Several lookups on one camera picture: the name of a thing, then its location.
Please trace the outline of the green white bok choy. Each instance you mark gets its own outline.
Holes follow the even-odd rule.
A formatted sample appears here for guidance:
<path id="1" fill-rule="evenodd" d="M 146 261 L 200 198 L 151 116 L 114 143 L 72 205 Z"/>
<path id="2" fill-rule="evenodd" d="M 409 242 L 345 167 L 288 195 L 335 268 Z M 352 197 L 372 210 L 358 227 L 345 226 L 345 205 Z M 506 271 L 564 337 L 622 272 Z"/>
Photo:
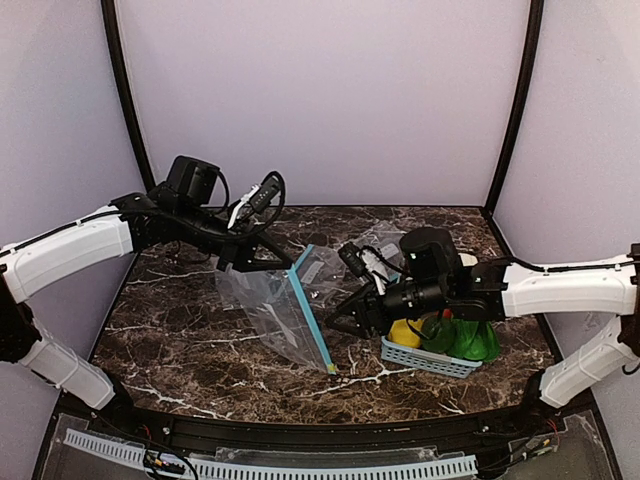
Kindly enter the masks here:
<path id="1" fill-rule="evenodd" d="M 491 363 L 501 349 L 491 321 L 499 320 L 503 313 L 504 271 L 466 253 L 455 253 L 453 258 L 446 300 L 454 337 L 445 352 L 458 359 Z"/>

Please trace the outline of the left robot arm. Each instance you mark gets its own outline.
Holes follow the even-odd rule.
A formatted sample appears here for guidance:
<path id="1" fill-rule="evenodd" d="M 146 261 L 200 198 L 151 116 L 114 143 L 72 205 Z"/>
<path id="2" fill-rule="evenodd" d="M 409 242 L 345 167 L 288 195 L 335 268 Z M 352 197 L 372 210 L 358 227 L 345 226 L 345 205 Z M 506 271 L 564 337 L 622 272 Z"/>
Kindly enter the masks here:
<path id="1" fill-rule="evenodd" d="M 240 199 L 209 207 L 220 168 L 187 156 L 148 193 L 112 200 L 94 213 L 1 250 L 1 359 L 20 364 L 95 411 L 127 408 L 132 400 L 110 374 L 56 340 L 34 318 L 37 292 L 106 260 L 179 242 L 217 257 L 217 269 L 286 270 L 292 258 L 267 234 L 284 208 L 286 184 L 277 171 Z"/>

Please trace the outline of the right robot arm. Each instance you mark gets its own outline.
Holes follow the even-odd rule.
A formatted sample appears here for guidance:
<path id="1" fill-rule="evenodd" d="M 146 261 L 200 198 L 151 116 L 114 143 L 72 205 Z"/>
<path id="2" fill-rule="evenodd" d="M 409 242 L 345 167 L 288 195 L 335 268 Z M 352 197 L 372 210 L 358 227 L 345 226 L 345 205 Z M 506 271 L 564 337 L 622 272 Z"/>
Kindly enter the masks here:
<path id="1" fill-rule="evenodd" d="M 595 383 L 639 358 L 639 246 L 626 254 L 587 263 L 534 265 L 516 257 L 465 264 L 450 233 L 421 227 L 399 242 L 402 280 L 386 279 L 365 260 L 369 247 L 345 244 L 339 255 L 369 282 L 330 314 L 334 330 L 367 337 L 386 335 L 393 322 L 450 311 L 483 325 L 527 315 L 601 312 L 612 319 L 561 362 L 534 374 L 523 403 L 559 409 Z"/>

